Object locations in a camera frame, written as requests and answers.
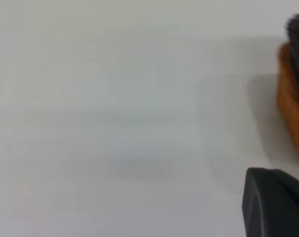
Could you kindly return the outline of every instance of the white background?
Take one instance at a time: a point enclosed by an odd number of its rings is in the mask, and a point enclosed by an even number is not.
[[[299,0],[0,0],[0,237],[244,237]]]

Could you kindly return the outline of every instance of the white surface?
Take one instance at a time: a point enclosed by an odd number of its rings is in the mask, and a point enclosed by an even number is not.
[[[243,237],[285,0],[0,1],[0,237]]]

